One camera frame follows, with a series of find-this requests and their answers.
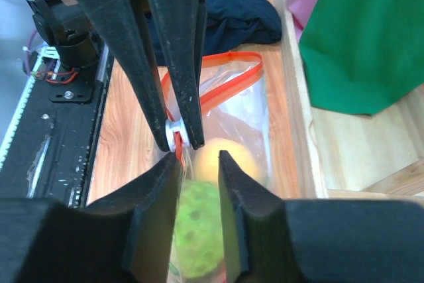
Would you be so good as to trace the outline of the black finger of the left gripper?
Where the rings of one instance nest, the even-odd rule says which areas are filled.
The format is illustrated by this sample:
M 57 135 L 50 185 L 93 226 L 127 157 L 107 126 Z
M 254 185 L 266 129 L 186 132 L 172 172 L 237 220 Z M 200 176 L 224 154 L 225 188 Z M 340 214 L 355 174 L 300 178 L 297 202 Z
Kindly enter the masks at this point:
M 147 0 L 77 0 L 127 75 L 158 148 L 167 151 L 162 86 L 144 8 Z
M 148 0 L 168 73 L 194 149 L 204 145 L 199 102 L 207 9 L 205 0 Z

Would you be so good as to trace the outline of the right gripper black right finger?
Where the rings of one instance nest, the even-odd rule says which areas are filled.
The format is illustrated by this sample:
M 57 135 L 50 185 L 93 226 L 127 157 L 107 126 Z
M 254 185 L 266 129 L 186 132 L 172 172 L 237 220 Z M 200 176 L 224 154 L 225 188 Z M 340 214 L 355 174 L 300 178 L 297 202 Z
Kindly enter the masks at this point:
M 219 172 L 228 282 L 422 282 L 423 208 L 412 201 L 281 199 Z

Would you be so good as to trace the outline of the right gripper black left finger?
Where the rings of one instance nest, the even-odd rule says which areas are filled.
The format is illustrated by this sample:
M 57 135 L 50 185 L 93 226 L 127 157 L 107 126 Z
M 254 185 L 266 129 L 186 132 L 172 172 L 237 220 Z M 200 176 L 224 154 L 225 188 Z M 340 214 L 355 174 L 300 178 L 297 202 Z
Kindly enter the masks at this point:
M 172 153 L 87 207 L 1 201 L 2 282 L 165 282 L 182 165 Z

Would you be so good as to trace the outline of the green custard apple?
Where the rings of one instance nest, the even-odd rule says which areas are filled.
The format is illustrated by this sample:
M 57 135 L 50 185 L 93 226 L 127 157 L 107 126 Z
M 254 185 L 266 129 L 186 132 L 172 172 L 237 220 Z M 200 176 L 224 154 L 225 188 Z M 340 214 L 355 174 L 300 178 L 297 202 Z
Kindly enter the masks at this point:
M 170 264 L 185 279 L 214 272 L 223 262 L 221 206 L 217 186 L 186 180 L 174 226 Z

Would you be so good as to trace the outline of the yellow peach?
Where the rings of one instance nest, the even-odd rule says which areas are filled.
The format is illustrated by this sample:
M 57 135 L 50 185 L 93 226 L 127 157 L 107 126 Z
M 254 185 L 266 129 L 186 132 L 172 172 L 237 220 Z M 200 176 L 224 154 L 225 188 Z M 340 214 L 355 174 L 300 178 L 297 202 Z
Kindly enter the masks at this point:
M 266 173 L 251 151 L 241 143 L 224 138 L 213 138 L 195 152 L 192 160 L 194 179 L 218 186 L 221 163 L 224 171 L 243 171 L 259 184 L 265 182 Z

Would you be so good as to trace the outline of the clear zip top bag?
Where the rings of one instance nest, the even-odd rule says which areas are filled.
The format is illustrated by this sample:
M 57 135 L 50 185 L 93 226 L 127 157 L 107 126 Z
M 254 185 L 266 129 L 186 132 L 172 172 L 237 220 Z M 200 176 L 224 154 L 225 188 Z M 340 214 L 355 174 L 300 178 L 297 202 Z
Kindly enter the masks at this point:
M 257 52 L 228 52 L 203 59 L 199 87 L 205 144 L 213 138 L 229 139 L 246 146 L 266 173 L 262 186 L 285 198 L 299 195 L 293 154 L 278 159 L 277 143 L 282 134 L 272 124 L 267 77 L 262 56 Z M 195 180 L 196 150 L 185 146 L 184 180 Z M 185 279 L 170 264 L 170 282 L 224 282 L 224 259 L 214 272 L 198 279 Z

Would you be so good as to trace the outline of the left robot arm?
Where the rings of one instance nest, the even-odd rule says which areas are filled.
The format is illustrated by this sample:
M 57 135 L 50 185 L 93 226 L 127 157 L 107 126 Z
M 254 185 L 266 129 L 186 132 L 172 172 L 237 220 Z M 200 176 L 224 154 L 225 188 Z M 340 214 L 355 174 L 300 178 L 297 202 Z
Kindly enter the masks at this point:
M 205 0 L 27 0 L 40 36 L 68 68 L 98 59 L 102 40 L 127 75 L 160 150 L 174 133 L 158 67 L 165 66 L 182 118 L 181 136 L 204 144 L 199 101 L 207 9 Z

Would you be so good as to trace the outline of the green tank top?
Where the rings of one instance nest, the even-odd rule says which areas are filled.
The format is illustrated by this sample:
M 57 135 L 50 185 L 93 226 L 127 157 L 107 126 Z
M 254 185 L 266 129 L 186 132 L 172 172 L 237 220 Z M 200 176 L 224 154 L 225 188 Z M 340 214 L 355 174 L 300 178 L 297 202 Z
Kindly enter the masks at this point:
M 423 0 L 318 0 L 299 48 L 312 106 L 375 115 L 423 83 Z

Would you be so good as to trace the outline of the dark navy cloth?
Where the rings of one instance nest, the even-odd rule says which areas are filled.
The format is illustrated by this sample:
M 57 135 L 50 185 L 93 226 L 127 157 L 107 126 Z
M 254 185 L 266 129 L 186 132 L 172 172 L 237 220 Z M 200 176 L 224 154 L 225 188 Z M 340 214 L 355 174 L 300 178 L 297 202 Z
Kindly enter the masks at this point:
M 273 44 L 282 37 L 278 12 L 268 0 L 205 0 L 207 22 L 203 56 L 230 51 L 241 44 Z M 148 2 L 144 11 L 154 57 L 167 66 Z

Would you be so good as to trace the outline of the wooden clothes rack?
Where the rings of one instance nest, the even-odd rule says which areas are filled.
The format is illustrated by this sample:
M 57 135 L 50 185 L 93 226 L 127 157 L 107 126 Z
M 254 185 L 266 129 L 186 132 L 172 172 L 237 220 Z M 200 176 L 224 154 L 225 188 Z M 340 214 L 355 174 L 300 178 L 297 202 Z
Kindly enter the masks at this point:
M 422 202 L 423 88 L 373 117 L 312 107 L 288 1 L 273 2 L 301 195 Z

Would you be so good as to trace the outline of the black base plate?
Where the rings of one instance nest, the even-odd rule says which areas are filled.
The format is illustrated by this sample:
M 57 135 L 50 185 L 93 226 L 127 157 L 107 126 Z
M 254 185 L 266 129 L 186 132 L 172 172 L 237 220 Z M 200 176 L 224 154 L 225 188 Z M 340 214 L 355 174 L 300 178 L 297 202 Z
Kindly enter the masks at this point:
M 87 104 L 52 103 L 35 83 L 1 169 L 1 198 L 50 198 L 86 205 L 105 104 L 96 82 Z

